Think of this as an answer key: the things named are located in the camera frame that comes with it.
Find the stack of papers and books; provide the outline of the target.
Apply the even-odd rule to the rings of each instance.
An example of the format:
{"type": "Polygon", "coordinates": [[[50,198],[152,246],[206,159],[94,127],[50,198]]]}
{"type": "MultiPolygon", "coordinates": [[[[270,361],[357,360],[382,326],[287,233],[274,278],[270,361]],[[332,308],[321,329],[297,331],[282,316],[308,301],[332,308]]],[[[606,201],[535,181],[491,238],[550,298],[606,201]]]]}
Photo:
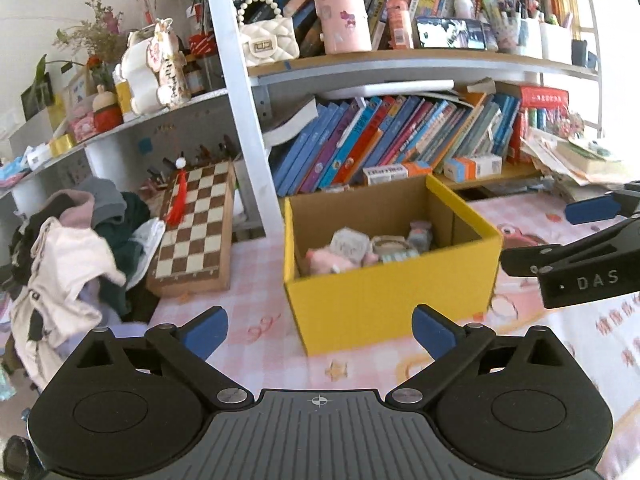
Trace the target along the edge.
{"type": "Polygon", "coordinates": [[[536,128],[521,140],[521,152],[551,179],[551,191],[567,203],[601,196],[631,180],[623,162],[600,155],[602,151],[596,142],[562,139],[536,128]]]}

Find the white shelf unit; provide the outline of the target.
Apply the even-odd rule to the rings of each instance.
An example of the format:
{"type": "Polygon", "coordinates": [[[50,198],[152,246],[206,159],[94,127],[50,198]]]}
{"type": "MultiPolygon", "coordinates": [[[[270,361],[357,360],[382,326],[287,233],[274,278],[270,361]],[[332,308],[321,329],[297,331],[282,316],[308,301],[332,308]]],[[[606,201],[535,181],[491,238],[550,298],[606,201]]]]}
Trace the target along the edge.
{"type": "MultiPolygon", "coordinates": [[[[212,1],[220,4],[213,10],[212,18],[224,88],[208,92],[194,102],[210,105],[219,99],[227,100],[229,110],[224,122],[239,138],[246,163],[248,192],[256,207],[242,227],[263,228],[268,235],[281,233],[283,222],[265,153],[262,125],[273,110],[306,94],[383,82],[444,79],[463,82],[485,76],[544,80],[549,74],[559,74],[577,80],[602,80],[599,72],[585,67],[515,54],[454,49],[322,55],[249,68],[240,49],[231,0],[212,1]]],[[[31,214],[50,193],[60,188],[63,179],[58,175],[58,168],[75,157],[85,158],[96,176],[111,179],[127,191],[136,190],[144,180],[148,166],[138,149],[139,136],[152,122],[167,120],[170,116],[165,110],[126,122],[49,160],[11,188],[18,212],[31,214]]]]}

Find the pink plush toy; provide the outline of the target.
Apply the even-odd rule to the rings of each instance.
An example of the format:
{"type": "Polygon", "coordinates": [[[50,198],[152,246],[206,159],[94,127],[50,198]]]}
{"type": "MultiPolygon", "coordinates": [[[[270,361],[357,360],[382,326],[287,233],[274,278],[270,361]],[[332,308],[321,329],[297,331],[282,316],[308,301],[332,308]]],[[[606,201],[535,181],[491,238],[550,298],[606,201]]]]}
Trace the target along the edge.
{"type": "Polygon", "coordinates": [[[334,254],[329,248],[309,249],[305,256],[309,275],[340,274],[380,262],[380,257],[368,252],[356,262],[341,255],[334,254]]]}

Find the white lucky cat figure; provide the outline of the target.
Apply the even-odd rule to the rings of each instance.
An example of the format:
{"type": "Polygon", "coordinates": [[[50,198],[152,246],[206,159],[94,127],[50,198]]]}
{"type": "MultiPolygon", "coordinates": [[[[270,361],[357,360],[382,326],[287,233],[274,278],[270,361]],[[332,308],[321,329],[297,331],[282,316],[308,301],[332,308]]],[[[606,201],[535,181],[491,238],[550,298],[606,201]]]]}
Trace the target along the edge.
{"type": "Polygon", "coordinates": [[[120,61],[120,76],[130,89],[131,110],[137,116],[173,110],[191,99],[184,76],[186,57],[171,18],[130,32],[120,61]]]}

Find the blue toy truck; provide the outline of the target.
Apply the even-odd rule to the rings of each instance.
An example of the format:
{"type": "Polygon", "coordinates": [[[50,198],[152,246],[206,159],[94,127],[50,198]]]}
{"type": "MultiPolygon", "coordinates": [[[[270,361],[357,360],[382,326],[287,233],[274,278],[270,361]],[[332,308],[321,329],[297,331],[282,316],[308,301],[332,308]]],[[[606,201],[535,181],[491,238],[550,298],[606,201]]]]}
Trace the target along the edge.
{"type": "Polygon", "coordinates": [[[416,220],[410,223],[410,231],[407,243],[419,254],[424,254],[431,249],[433,240],[432,224],[429,221],[416,220]]]}

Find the pink cup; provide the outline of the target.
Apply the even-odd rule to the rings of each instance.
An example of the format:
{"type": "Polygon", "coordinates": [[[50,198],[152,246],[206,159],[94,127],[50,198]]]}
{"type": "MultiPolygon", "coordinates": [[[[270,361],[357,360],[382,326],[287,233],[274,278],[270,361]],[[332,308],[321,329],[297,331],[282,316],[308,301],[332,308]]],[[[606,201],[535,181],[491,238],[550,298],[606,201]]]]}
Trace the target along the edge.
{"type": "Polygon", "coordinates": [[[314,0],[327,55],[372,50],[363,0],[314,0]]]}

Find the pile of clothes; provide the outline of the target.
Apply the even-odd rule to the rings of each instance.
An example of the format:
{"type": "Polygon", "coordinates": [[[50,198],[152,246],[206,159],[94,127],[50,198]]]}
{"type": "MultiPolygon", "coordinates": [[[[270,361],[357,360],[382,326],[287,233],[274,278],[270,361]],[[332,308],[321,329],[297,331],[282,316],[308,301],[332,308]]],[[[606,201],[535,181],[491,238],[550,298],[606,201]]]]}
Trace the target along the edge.
{"type": "Polygon", "coordinates": [[[53,193],[15,233],[10,310],[17,359],[43,390],[95,328],[140,336],[127,292],[142,282],[166,233],[137,194],[88,177],[53,193]]]}

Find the white quilted handbag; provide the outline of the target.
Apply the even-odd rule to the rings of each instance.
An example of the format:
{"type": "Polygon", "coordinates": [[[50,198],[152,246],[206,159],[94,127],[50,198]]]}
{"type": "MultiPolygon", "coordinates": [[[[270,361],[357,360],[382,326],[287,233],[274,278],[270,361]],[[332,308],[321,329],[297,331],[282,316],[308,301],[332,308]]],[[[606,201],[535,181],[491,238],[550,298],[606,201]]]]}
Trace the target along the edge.
{"type": "Polygon", "coordinates": [[[274,0],[243,0],[236,10],[239,40],[247,67],[262,66],[299,58],[293,19],[282,14],[274,0]],[[246,11],[255,3],[268,4],[273,12],[270,20],[246,24],[246,11]]]}

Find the wooden chess board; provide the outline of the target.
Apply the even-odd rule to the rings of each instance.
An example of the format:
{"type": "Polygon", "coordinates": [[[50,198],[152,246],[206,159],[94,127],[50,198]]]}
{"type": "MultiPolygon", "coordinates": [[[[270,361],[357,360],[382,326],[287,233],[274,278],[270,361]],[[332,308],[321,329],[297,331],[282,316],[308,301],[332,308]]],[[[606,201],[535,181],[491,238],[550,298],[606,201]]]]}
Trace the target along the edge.
{"type": "MultiPolygon", "coordinates": [[[[181,223],[166,226],[146,274],[146,287],[157,297],[219,292],[230,286],[235,174],[226,160],[186,168],[188,194],[181,223]]],[[[163,198],[165,221],[174,201],[176,177],[163,198]]]]}

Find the white tape roll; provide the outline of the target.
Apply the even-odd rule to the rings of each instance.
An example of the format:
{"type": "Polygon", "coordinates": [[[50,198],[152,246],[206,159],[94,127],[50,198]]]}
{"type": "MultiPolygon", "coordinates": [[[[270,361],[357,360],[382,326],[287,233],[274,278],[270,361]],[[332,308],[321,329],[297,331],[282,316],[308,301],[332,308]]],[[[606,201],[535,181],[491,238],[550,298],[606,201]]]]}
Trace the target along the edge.
{"type": "Polygon", "coordinates": [[[373,237],[371,248],[382,263],[401,262],[420,256],[420,252],[401,236],[373,237]]]}

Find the red tassel ornament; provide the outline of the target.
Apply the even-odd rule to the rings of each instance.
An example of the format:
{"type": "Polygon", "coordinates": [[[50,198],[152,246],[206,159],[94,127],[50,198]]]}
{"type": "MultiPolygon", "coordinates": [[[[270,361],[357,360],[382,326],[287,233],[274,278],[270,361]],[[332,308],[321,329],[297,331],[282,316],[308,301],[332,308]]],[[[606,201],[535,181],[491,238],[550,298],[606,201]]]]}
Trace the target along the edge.
{"type": "Polygon", "coordinates": [[[188,194],[186,159],[183,156],[179,157],[175,162],[175,166],[177,168],[175,186],[177,193],[165,216],[166,226],[169,226],[170,228],[174,228],[181,223],[184,216],[184,208],[186,208],[186,194],[188,194]]]}

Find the orange white medicine box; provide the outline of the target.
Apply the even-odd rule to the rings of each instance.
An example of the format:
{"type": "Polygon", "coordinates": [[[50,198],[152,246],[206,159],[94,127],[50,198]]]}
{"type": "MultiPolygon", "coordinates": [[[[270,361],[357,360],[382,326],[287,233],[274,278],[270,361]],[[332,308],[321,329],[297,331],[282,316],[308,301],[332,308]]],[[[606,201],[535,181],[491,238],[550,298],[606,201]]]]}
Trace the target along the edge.
{"type": "Polygon", "coordinates": [[[444,176],[454,183],[498,176],[501,171],[502,158],[494,154],[450,158],[444,165],[444,176]]]}

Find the yellow cardboard box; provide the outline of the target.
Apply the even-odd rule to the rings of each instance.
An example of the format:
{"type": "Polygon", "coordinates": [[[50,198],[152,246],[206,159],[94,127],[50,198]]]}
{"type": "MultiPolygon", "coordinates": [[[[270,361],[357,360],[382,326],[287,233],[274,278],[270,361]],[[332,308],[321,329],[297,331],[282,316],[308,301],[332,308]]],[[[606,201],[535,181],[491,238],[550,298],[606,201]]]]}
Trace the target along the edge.
{"type": "Polygon", "coordinates": [[[307,356],[405,337],[418,304],[455,321],[490,304],[502,235],[432,176],[290,197],[283,203],[283,283],[307,356]],[[407,235],[413,221],[431,223],[424,255],[314,275],[306,253],[349,228],[368,237],[407,235]]]}

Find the pink cartoon table mat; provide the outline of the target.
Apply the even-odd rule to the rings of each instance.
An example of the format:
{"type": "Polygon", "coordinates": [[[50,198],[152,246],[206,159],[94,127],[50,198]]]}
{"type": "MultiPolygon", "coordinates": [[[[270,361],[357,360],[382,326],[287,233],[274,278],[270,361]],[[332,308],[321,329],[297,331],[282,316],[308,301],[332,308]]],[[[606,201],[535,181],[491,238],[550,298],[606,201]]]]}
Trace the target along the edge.
{"type": "Polygon", "coordinates": [[[229,318],[228,336],[214,365],[254,392],[276,389],[375,388],[386,392],[444,356],[487,358],[493,373],[508,372],[496,355],[501,335],[522,336],[547,326],[601,391],[614,417],[614,432],[600,461],[605,479],[639,475],[639,297],[548,310],[533,278],[499,275],[491,304],[460,323],[434,310],[411,308],[416,333],[374,346],[306,356],[282,286],[279,243],[262,238],[232,249],[228,292],[164,300],[155,324],[186,324],[219,304],[229,318]]]}

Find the row of books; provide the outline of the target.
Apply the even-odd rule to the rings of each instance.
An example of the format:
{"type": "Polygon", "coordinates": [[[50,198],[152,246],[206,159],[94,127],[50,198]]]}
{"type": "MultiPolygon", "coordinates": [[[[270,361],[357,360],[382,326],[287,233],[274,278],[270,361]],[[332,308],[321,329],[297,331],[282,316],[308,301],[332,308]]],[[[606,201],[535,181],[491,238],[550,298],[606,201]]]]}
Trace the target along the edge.
{"type": "Polygon", "coordinates": [[[505,93],[425,92],[308,99],[267,132],[278,196],[364,184],[363,169],[426,162],[444,175],[446,160],[508,156],[521,102],[505,93]]]}

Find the white rectangular eraser block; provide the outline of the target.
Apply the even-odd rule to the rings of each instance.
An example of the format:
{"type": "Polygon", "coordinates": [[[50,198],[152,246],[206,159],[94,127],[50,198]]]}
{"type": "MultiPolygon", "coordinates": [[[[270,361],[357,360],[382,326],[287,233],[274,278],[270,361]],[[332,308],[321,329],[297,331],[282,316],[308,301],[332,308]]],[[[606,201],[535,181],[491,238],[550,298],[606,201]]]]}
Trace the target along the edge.
{"type": "Polygon", "coordinates": [[[352,263],[362,263],[370,246],[370,237],[351,228],[337,230],[329,244],[332,254],[348,259],[352,263]]]}

